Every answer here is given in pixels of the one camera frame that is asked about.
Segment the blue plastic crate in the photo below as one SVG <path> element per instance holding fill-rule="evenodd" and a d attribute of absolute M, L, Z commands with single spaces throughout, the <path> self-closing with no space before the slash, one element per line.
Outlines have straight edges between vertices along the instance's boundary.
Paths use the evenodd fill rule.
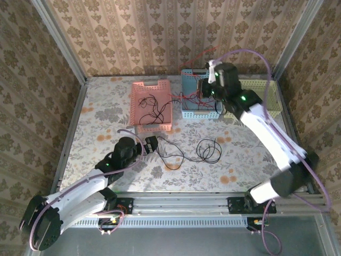
<path fill-rule="evenodd" d="M 200 79 L 208 77 L 208 70 L 205 69 L 183 69 L 181 75 L 182 93 L 189 95 L 197 90 L 197 80 L 193 74 L 197 74 Z M 202 99 L 202 102 L 208 103 L 211 99 Z M 223 111 L 223 105 L 219 102 L 215 110 L 215 102 L 209 102 L 213 110 L 208 110 L 207 107 L 200 106 L 192 102 L 181 100 L 181 112 L 183 118 L 199 118 L 199 119 L 217 119 Z"/>

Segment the white cable clip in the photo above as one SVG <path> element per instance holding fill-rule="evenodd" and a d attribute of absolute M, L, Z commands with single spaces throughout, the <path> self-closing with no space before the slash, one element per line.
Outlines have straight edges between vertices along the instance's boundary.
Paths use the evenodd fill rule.
<path fill-rule="evenodd" d="M 215 82 L 215 74 L 214 74 L 214 68 L 215 66 L 221 64 L 222 62 L 221 61 L 218 61 L 216 63 L 213 64 L 215 60 L 210 60 L 208 62 L 209 64 L 209 67 L 208 67 L 208 71 L 209 71 L 209 75 L 208 75 L 208 83 L 211 84 L 211 83 L 214 83 Z"/>

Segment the table surface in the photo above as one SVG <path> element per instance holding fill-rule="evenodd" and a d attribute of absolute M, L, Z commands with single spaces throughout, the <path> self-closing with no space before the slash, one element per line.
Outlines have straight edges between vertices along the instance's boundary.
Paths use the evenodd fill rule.
<path fill-rule="evenodd" d="M 173 94 L 181 91 L 180 76 L 93 77 L 88 80 L 61 188 L 83 177 L 113 151 L 121 137 L 117 130 L 129 126 L 131 84 L 158 79 L 170 80 Z M 281 115 L 275 121 L 285 129 Z M 253 132 L 230 118 L 183 119 L 180 105 L 174 103 L 171 131 L 139 135 L 144 140 L 153 134 L 177 144 L 191 158 L 197 158 L 196 146 L 200 140 L 216 139 L 223 155 L 216 164 L 185 160 L 178 170 L 172 171 L 156 153 L 149 154 L 139 166 L 126 171 L 113 184 L 114 191 L 245 191 L 278 171 L 270 153 Z M 167 154 L 178 153 L 174 146 L 162 140 L 159 146 Z M 180 161 L 180 157 L 171 157 L 167 163 L 178 167 Z"/>

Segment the pink basket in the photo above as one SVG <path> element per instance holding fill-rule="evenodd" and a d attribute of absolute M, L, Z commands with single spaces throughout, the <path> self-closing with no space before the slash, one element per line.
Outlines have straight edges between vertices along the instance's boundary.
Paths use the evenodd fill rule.
<path fill-rule="evenodd" d="M 136 125 L 139 133 L 142 132 L 158 132 L 158 131 L 170 131 L 172 129 L 173 118 L 173 104 L 170 102 L 163 111 L 164 123 L 163 124 L 149 124 L 155 120 L 151 116 L 144 115 L 152 112 L 152 106 L 146 106 L 142 108 L 139 106 L 139 100 L 154 95 L 158 101 L 159 109 L 166 103 L 172 100 L 171 87 L 169 80 L 158 80 L 158 84 L 155 82 L 135 82 L 132 86 L 132 96 L 130 105 L 130 125 Z"/>

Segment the yellow-green basket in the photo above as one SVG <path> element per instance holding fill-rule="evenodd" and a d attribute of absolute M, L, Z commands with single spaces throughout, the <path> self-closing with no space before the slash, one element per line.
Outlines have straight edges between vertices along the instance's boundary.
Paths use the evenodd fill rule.
<path fill-rule="evenodd" d="M 253 90 L 263 100 L 266 87 L 266 80 L 259 79 L 239 79 L 241 87 L 246 90 Z M 276 81 L 270 81 L 266 102 L 267 110 L 272 117 L 276 117 L 282 112 L 283 106 L 278 95 Z M 232 113 L 226 113 L 225 118 L 236 118 Z"/>

